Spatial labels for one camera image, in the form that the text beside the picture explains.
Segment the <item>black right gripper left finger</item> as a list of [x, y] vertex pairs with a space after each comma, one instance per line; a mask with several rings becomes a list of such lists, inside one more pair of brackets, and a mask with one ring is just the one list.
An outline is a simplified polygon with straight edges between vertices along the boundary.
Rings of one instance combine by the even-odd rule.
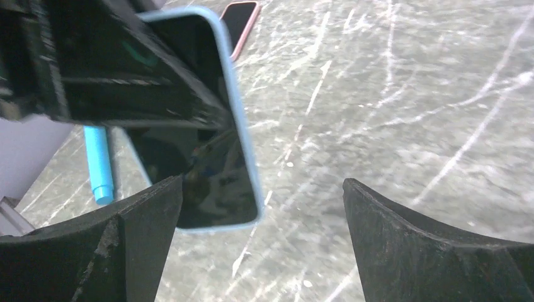
[[2, 301], [154, 301], [182, 204], [169, 177], [26, 235], [1, 237]]

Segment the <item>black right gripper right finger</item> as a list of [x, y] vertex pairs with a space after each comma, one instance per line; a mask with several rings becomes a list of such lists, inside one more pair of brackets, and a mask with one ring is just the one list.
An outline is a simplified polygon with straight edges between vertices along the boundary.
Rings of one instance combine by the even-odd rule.
[[347, 178], [343, 200], [367, 301], [532, 301], [533, 245], [447, 225]]

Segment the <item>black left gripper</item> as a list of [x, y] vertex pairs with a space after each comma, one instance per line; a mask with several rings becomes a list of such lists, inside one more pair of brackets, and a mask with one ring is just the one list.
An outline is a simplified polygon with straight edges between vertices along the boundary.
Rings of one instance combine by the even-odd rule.
[[130, 1], [1, 1], [1, 117], [222, 128], [222, 99]]

